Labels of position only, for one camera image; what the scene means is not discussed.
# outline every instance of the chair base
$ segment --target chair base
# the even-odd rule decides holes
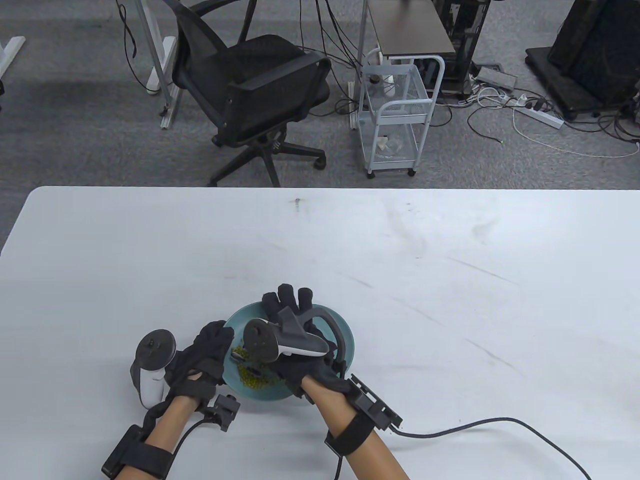
[[[255,142],[252,142],[249,147],[243,150],[238,156],[236,156],[236,158],[211,175],[207,187],[217,187],[220,180],[228,177],[231,173],[234,173],[240,167],[246,165],[256,157],[260,157],[264,161],[264,166],[267,168],[267,173],[269,173],[269,178],[271,179],[271,185],[274,187],[280,187],[280,180],[278,179],[278,174],[276,172],[275,165],[273,164],[274,154],[291,154],[303,157],[314,157],[316,159],[314,161],[314,168],[316,170],[324,170],[326,168],[326,154],[324,150],[286,142],[284,141],[286,134],[287,132],[284,130],[280,132],[277,138],[269,139],[265,136]]]

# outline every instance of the velcro strap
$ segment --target velcro strap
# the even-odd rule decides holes
[[[208,381],[185,380],[175,388],[173,396],[192,397],[206,404],[216,396],[216,386]]]
[[[339,456],[354,453],[373,431],[375,424],[366,413],[359,411],[347,428],[334,438],[328,433],[325,444]]]
[[[164,480],[169,473],[173,455],[153,445],[135,443],[129,446],[122,456],[121,463]]]

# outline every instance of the teal plate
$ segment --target teal plate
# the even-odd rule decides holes
[[[314,307],[324,308],[335,319],[340,331],[344,336],[344,343],[346,345],[346,351],[344,359],[347,363],[347,368],[351,367],[353,361],[353,354],[355,352],[355,343],[353,342],[353,334],[347,322],[344,321],[338,313],[329,307],[323,305],[314,304]],[[267,318],[266,313],[260,306],[260,302],[252,303],[246,307],[241,308],[235,314],[231,315],[231,318],[227,320],[225,326],[229,326],[234,329],[234,341],[231,343],[231,348],[225,355],[225,372],[222,376],[223,380],[227,383],[229,388],[240,396],[251,398],[254,400],[262,401],[274,401],[282,400],[291,396],[291,391],[283,384],[269,385],[268,387],[261,388],[260,390],[254,390],[243,385],[240,380],[240,374],[238,373],[237,364],[231,360],[231,349],[240,346],[243,341],[244,326],[252,318]],[[323,335],[330,341],[335,342],[335,335],[327,323],[319,317],[314,318],[314,325],[323,333]]]

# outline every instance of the black glove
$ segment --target black glove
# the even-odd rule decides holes
[[[313,307],[313,292],[310,289],[301,288],[298,290],[298,299],[300,301],[300,307],[298,307],[298,303],[296,302],[293,287],[289,284],[282,284],[278,287],[278,294],[275,292],[264,294],[261,305],[267,314],[268,320],[272,323],[280,324],[278,312],[283,308],[290,307],[296,315],[299,315]],[[334,358],[333,352],[335,352],[337,348],[336,345],[326,339],[322,332],[313,324],[312,319],[305,322],[303,328],[306,332],[323,338],[329,344],[329,353],[324,357],[280,355],[278,360],[268,364],[269,367],[287,382],[287,386],[296,397],[303,395],[301,383],[302,379],[307,375],[330,390],[340,393],[349,392],[349,382],[338,378],[331,368]]]
[[[194,397],[200,400],[197,410],[205,408],[216,395],[216,385],[222,385],[225,371],[223,362],[234,339],[234,330],[225,327],[224,321],[206,325],[193,344],[175,354],[166,368],[165,380],[170,390],[167,399],[177,396]],[[197,380],[187,377],[201,372]]]

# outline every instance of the forearm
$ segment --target forearm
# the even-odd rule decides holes
[[[176,397],[173,399],[145,443],[173,452],[185,425],[197,406],[198,402],[189,397]],[[156,478],[137,468],[124,467],[116,477],[116,480],[156,480]]]
[[[324,388],[311,377],[302,381],[303,390],[315,402],[331,435],[340,435],[356,416],[344,395]],[[347,456],[358,480],[409,480],[396,457],[373,431],[354,453]]]

